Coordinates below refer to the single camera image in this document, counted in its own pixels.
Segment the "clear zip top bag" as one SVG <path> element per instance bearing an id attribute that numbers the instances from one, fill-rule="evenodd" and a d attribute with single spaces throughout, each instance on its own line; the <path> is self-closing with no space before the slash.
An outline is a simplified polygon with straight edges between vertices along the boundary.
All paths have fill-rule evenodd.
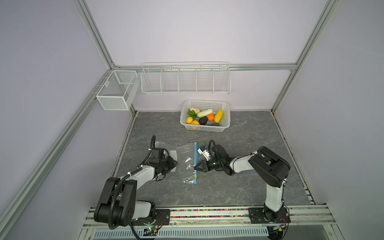
<path id="1" fill-rule="evenodd" d="M 189 143 L 179 147 L 158 142 L 156 147 L 167 149 L 177 165 L 165 176 L 166 183 L 172 184 L 197 184 L 197 173 L 194 169 L 197 164 L 197 143 Z"/>

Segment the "orange fruit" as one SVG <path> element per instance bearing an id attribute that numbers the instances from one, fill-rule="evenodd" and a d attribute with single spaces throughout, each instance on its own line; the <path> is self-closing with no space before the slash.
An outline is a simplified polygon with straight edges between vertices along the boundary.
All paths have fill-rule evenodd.
<path id="1" fill-rule="evenodd" d="M 208 118 L 209 121 L 212 122 L 212 121 L 214 121 L 215 116 L 214 116 L 213 114 L 208 114 L 208 115 L 207 115 L 207 118 Z"/>

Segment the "white plastic basket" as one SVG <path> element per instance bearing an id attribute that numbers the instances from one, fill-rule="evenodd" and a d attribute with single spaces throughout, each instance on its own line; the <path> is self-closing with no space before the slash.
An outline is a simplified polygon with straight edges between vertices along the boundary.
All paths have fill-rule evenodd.
<path id="1" fill-rule="evenodd" d="M 180 123 L 191 131 L 223 132 L 230 122 L 230 106 L 220 101 L 186 100 L 180 116 Z"/>

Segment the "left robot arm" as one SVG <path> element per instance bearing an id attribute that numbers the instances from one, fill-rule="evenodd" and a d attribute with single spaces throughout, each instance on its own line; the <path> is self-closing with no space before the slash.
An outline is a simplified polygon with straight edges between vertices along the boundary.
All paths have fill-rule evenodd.
<path id="1" fill-rule="evenodd" d="M 136 170 L 106 180 L 94 211 L 94 221 L 107 224 L 111 230 L 131 226 L 136 221 L 155 223 L 156 204 L 137 200 L 137 191 L 147 182 L 162 181 L 177 164 L 167 149 L 156 147 L 153 135 L 149 152 Z"/>

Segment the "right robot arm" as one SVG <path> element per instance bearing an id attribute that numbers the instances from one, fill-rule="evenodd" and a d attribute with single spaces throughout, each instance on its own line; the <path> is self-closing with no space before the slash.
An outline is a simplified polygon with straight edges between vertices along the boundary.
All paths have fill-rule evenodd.
<path id="1" fill-rule="evenodd" d="M 226 150 L 210 140 L 207 146 L 197 149 L 204 160 L 195 162 L 196 172 L 221 171 L 229 176 L 256 171 L 266 183 L 266 199 L 262 207 L 249 208 L 252 224 L 270 223 L 288 225 L 289 210 L 283 200 L 284 186 L 291 169 L 290 164 L 267 147 L 260 147 L 250 154 L 231 158 Z"/>

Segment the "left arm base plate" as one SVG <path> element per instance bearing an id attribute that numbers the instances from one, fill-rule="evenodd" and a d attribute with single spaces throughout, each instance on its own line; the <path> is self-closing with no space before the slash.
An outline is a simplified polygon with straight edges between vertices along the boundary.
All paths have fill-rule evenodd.
<path id="1" fill-rule="evenodd" d="M 149 217 L 132 221 L 133 226 L 168 226 L 171 220 L 170 209 L 155 209 Z"/>

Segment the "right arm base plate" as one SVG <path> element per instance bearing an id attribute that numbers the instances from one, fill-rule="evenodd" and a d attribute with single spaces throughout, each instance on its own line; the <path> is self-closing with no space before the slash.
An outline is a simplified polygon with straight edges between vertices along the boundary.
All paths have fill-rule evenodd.
<path id="1" fill-rule="evenodd" d="M 282 206 L 277 212 L 266 206 L 249 208 L 248 211 L 252 224 L 288 224 L 291 222 L 285 206 Z"/>

